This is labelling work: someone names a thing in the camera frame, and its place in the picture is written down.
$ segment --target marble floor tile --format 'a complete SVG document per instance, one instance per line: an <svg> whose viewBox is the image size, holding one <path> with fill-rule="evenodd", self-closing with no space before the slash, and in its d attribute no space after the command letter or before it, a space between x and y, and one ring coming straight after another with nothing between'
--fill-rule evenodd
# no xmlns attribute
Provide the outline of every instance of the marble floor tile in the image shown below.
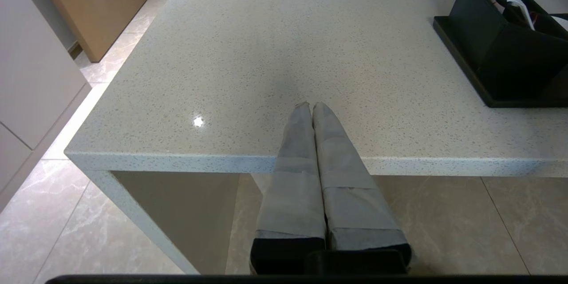
<svg viewBox="0 0 568 284"><path fill-rule="evenodd" d="M89 83L109 83L134 50L142 35L142 33L123 33L108 49L100 62L91 63L85 52L81 52L75 59L75 63Z"/></svg>
<svg viewBox="0 0 568 284"><path fill-rule="evenodd" d="M89 179L69 160L41 160L0 213L0 283L30 284Z"/></svg>
<svg viewBox="0 0 568 284"><path fill-rule="evenodd" d="M132 273L182 271L90 183L35 283L61 274Z"/></svg>
<svg viewBox="0 0 568 284"><path fill-rule="evenodd" d="M162 7L166 4L166 1L167 0L146 0L146 3L138 10L138 13L136 13L122 33L146 32L156 15L158 15Z"/></svg>
<svg viewBox="0 0 568 284"><path fill-rule="evenodd" d="M256 231L256 218L262 193L250 174L241 174L235 202L235 215L225 274L250 274L250 247Z"/></svg>
<svg viewBox="0 0 568 284"><path fill-rule="evenodd" d="M483 177L531 274L568 274L568 179Z"/></svg>
<svg viewBox="0 0 568 284"><path fill-rule="evenodd" d="M67 156L63 154L63 150L65 150L69 142L71 142L71 139L77 133L77 130L79 130L81 124L83 124L91 110L95 107L95 104L97 104L97 101L101 98L107 87L108 83L93 84L91 92L89 92L88 96L83 100L79 108L77 108L73 116L71 116L69 122L65 124L63 130L59 132L59 135L55 138L53 143L51 143L51 146L47 149L42 159L67 159Z"/></svg>
<svg viewBox="0 0 568 284"><path fill-rule="evenodd" d="M479 177L375 177L414 256L411 274L527 274Z"/></svg>

